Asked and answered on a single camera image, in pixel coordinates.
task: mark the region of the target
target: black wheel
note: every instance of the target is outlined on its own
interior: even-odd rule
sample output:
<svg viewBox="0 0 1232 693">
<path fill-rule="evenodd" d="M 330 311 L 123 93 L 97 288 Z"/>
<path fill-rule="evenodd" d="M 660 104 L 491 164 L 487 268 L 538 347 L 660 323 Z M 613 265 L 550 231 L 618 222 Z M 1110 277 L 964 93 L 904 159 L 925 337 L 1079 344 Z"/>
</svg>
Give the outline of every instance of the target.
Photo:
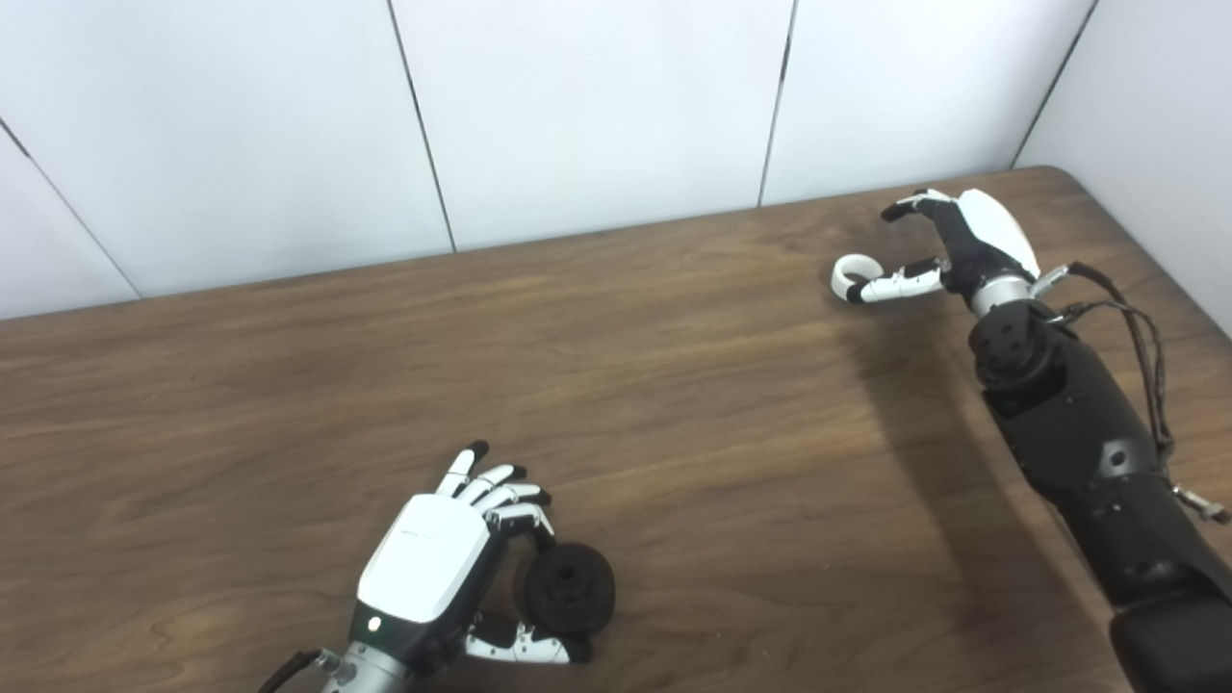
<svg viewBox="0 0 1232 693">
<path fill-rule="evenodd" d="M 598 634 L 616 610 L 616 576 L 585 544 L 558 544 L 540 554 L 521 592 L 531 623 L 567 638 Z"/>
</svg>

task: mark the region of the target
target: black robotic arm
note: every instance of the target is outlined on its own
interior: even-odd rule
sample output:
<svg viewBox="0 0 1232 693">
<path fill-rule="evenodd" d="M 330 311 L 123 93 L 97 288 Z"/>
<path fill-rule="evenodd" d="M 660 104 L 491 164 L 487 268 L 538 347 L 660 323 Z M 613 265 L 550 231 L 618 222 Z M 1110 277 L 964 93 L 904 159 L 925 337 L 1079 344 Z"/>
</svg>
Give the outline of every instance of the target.
<svg viewBox="0 0 1232 693">
<path fill-rule="evenodd" d="M 882 217 L 909 213 L 934 222 L 949 258 L 883 273 L 871 258 L 848 255 L 835 263 L 834 292 L 861 303 L 940 289 L 962 296 L 978 318 L 968 345 L 984 402 L 1027 483 L 1064 519 L 1116 610 L 1112 647 L 1135 691 L 1232 691 L 1232 570 L 1184 506 L 1223 524 L 1232 515 L 1169 477 L 1162 363 L 1154 377 L 1145 366 L 1148 428 L 1068 327 L 1096 306 L 1122 310 L 1145 358 L 1141 313 L 1085 265 L 1041 277 L 1018 222 L 978 190 L 958 197 L 920 190 Z M 1039 297 L 1069 274 L 1095 280 L 1112 298 L 1053 312 Z"/>
</svg>

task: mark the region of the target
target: wood grain surface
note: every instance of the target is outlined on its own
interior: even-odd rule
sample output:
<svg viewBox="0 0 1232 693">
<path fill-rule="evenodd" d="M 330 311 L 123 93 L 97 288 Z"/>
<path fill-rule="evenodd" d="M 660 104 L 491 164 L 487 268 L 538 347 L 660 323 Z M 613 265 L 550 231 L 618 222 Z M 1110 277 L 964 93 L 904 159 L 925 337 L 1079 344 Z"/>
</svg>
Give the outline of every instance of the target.
<svg viewBox="0 0 1232 693">
<path fill-rule="evenodd" d="M 1232 499 L 1227 338 L 1066 174 L 941 186 L 1157 316 L 1174 474 Z M 962 302 L 829 293 L 840 254 L 938 252 L 924 219 L 877 217 L 909 190 L 0 323 L 2 688 L 253 692 L 345 647 L 388 523 L 487 438 L 611 560 L 617 614 L 591 665 L 416 689 L 1129 691 L 979 403 Z M 1080 333 L 1138 401 L 1120 318 Z"/>
</svg>

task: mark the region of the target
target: robotic hand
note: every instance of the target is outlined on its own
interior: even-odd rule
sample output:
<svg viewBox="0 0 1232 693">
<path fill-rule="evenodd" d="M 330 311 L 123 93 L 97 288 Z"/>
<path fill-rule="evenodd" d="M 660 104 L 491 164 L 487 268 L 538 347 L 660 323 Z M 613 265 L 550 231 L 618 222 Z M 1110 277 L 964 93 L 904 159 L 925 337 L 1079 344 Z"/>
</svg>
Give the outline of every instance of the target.
<svg viewBox="0 0 1232 693">
<path fill-rule="evenodd" d="M 562 570 L 574 583 L 565 586 L 574 587 L 565 591 L 570 597 L 563 605 L 565 612 L 595 613 L 590 589 L 595 581 L 575 584 L 580 545 L 554 549 L 556 533 L 543 513 L 549 496 L 532 483 L 515 482 L 525 478 L 526 470 L 499 465 L 471 477 L 487 451 L 483 440 L 472 443 L 453 460 L 434 493 L 416 494 L 403 507 L 360 577 L 346 654 L 299 652 L 260 693 L 271 693 L 313 663 L 329 672 L 323 693 L 403 693 L 414 678 L 463 655 L 505 662 L 589 661 L 591 649 L 585 636 L 606 624 L 615 605 L 610 567 L 591 549 L 585 549 L 590 552 L 585 567 L 593 571 L 598 561 L 599 568 L 607 571 L 602 576 L 606 591 L 598 594 L 600 618 L 589 621 L 598 628 L 557 634 L 479 610 L 509 540 L 529 535 L 538 551 L 536 565 L 548 559 L 553 566 L 565 566 Z M 532 573 L 542 572 L 532 566 Z M 551 586 L 549 597 L 559 593 L 556 587 Z"/>
<path fill-rule="evenodd" d="M 1140 693 L 1232 691 L 1232 570 L 1185 517 L 1232 522 L 1222 506 L 1173 483 L 1163 414 L 1162 339 L 1111 280 L 1072 263 L 1044 276 L 1014 217 L 978 190 L 920 190 L 882 212 L 934 222 L 947 259 L 894 273 L 865 255 L 834 265 L 832 289 L 867 303 L 945 289 L 977 317 L 968 345 L 983 398 L 1030 486 L 1064 519 L 1116 615 L 1110 635 Z M 1089 279 L 1110 300 L 1055 312 L 1039 298 L 1066 276 Z M 1098 307 L 1125 314 L 1142 365 L 1149 428 L 1095 351 L 1069 326 Z M 1138 327 L 1154 338 L 1148 365 Z"/>
</svg>

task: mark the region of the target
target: cable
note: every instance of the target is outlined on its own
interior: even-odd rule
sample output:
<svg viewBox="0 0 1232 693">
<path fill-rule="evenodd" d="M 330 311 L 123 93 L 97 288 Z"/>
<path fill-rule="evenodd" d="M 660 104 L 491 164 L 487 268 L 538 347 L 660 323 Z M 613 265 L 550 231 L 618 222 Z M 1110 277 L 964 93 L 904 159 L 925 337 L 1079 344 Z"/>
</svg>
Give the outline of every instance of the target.
<svg viewBox="0 0 1232 693">
<path fill-rule="evenodd" d="M 1147 416 L 1151 419 L 1151 435 L 1156 441 L 1156 450 L 1159 455 L 1159 465 L 1167 474 L 1168 459 L 1172 456 L 1177 443 L 1172 435 L 1172 428 L 1168 425 L 1168 418 L 1164 414 L 1165 370 L 1163 358 L 1163 335 L 1159 332 L 1159 327 L 1156 324 L 1154 319 L 1151 318 L 1151 316 L 1131 306 L 1129 301 L 1125 300 L 1125 295 L 1121 293 L 1116 285 L 1112 284 L 1112 280 L 1104 273 L 1082 263 L 1072 263 L 1069 265 L 1069 273 L 1095 282 L 1104 289 L 1109 296 L 1112 297 L 1112 300 L 1096 301 L 1093 303 L 1074 303 L 1064 310 L 1066 322 L 1072 322 L 1098 307 L 1116 308 L 1121 311 L 1125 317 L 1125 326 L 1130 330 L 1130 339 L 1133 342 L 1133 353 L 1138 359 L 1138 367 L 1142 371 L 1142 385 L 1146 388 L 1147 397 Z M 1153 366 L 1151 364 L 1149 355 L 1147 354 L 1146 340 L 1142 338 L 1142 329 L 1138 326 L 1138 319 L 1146 322 L 1147 327 L 1151 329 L 1151 340 L 1153 343 L 1156 355 Z"/>
<path fill-rule="evenodd" d="M 296 652 L 290 660 L 287 660 L 287 663 L 278 667 L 278 671 L 270 676 L 269 681 L 261 684 L 261 688 L 259 688 L 256 693 L 274 693 L 281 688 L 283 683 L 291 681 L 292 676 L 312 666 L 313 661 L 320 656 L 320 650 Z"/>
</svg>

